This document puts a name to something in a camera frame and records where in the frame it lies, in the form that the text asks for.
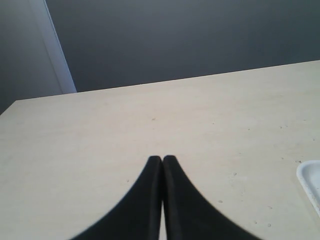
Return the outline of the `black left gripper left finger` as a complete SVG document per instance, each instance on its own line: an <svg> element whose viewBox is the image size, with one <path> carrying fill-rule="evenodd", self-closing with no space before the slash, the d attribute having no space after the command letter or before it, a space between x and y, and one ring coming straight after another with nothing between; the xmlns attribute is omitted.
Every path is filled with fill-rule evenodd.
<svg viewBox="0 0 320 240"><path fill-rule="evenodd" d="M150 156L125 196L74 240L158 240L163 199L163 163Z"/></svg>

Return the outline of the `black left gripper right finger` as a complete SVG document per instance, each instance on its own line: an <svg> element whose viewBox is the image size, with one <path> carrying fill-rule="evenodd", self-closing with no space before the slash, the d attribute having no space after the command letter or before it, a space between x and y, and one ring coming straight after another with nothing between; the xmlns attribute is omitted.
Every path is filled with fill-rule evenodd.
<svg viewBox="0 0 320 240"><path fill-rule="evenodd" d="M163 161L163 204L168 240L254 240L196 189L174 155Z"/></svg>

